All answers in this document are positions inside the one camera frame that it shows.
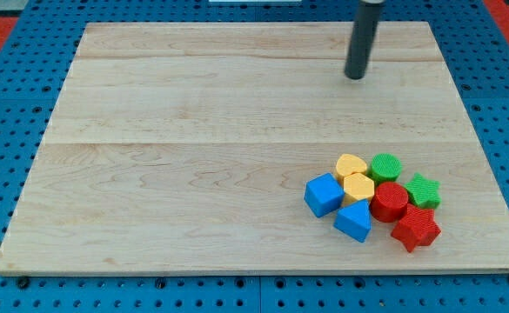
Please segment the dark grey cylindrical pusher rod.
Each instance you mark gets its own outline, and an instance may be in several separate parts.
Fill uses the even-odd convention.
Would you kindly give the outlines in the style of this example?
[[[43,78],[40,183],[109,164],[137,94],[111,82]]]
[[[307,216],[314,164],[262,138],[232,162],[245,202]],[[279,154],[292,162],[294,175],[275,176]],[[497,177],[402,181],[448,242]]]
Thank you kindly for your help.
[[[359,0],[345,61],[345,76],[359,80],[365,76],[378,22],[385,0]]]

